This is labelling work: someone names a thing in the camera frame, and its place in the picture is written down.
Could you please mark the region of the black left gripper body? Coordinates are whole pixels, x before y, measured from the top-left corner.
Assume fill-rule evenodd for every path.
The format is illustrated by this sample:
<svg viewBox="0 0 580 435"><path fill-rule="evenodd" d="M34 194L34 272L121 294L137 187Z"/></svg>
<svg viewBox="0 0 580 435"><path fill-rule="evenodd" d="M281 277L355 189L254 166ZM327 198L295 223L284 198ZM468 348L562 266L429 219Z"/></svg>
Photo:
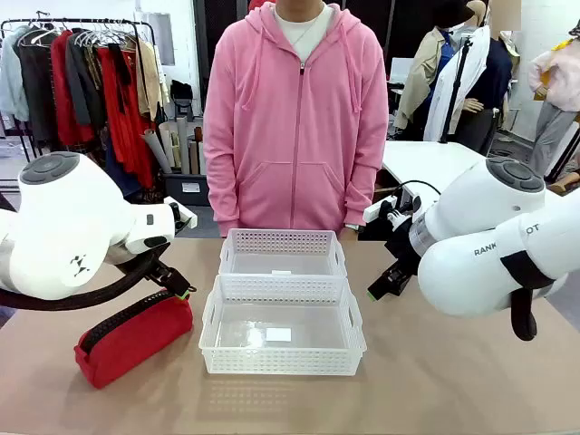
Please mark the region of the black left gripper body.
<svg viewBox="0 0 580 435"><path fill-rule="evenodd" d="M158 257L155 257L148 272L148 279L157 285L176 285L180 280L179 272L165 265Z"/></svg>

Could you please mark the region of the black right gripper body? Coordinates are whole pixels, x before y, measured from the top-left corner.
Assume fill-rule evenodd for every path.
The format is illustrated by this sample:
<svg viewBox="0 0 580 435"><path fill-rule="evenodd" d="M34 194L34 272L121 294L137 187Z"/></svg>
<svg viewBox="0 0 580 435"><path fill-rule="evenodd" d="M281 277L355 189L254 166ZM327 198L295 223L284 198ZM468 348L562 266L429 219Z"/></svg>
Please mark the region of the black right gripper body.
<svg viewBox="0 0 580 435"><path fill-rule="evenodd" d="M412 218L407 217L396 229L392 231L390 239L385 246L389 252L397 259L388 269L393 272L396 269L404 270L412 276L417 275L421 257L414 250L410 241L410 229Z"/></svg>

